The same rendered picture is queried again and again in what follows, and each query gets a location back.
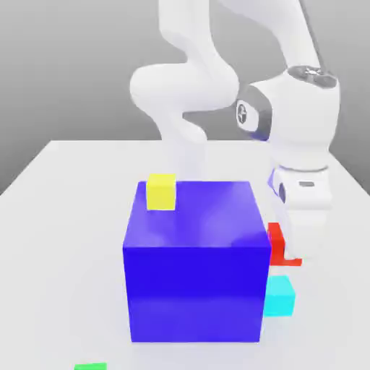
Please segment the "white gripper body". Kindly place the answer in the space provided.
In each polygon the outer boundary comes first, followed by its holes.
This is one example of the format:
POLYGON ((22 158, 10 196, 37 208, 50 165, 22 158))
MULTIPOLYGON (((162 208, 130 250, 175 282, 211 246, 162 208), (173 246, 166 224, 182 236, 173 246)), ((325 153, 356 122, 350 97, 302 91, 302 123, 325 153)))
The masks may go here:
POLYGON ((329 210, 283 210, 279 223, 286 259, 314 259, 324 245, 329 210))

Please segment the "small red cube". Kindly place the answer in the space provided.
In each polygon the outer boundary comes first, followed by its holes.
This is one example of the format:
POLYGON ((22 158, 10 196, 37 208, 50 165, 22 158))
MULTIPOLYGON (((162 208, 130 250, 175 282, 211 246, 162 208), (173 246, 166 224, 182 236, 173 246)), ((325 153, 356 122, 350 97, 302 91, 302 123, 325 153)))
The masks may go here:
POLYGON ((271 266, 300 267, 302 259, 285 258, 285 239, 279 223, 268 223, 267 235, 271 244, 271 266))

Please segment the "small cyan cube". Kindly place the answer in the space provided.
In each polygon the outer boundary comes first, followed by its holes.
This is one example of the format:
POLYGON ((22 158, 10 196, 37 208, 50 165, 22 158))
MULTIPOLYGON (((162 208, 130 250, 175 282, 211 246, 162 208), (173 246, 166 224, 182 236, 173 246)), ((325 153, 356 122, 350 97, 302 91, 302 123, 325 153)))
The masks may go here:
POLYGON ((291 317, 296 292, 287 275, 271 275, 267 279, 264 300, 264 317, 291 317))

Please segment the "small yellow cube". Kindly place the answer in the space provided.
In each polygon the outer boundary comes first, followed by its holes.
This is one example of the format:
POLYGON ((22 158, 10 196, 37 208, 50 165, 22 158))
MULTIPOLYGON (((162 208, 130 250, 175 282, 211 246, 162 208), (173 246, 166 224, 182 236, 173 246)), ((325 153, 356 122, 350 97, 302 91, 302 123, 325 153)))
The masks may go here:
POLYGON ((175 210, 176 177, 172 173, 151 173, 146 183, 148 210, 175 210))

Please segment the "large blue box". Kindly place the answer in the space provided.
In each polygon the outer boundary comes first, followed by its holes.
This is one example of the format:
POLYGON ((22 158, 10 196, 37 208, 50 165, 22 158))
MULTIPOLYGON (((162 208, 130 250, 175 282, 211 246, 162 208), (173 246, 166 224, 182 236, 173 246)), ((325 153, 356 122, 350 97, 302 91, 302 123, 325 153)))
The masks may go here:
POLYGON ((173 211, 139 182, 123 242, 136 343, 256 343, 271 246, 247 181, 181 181, 173 211))

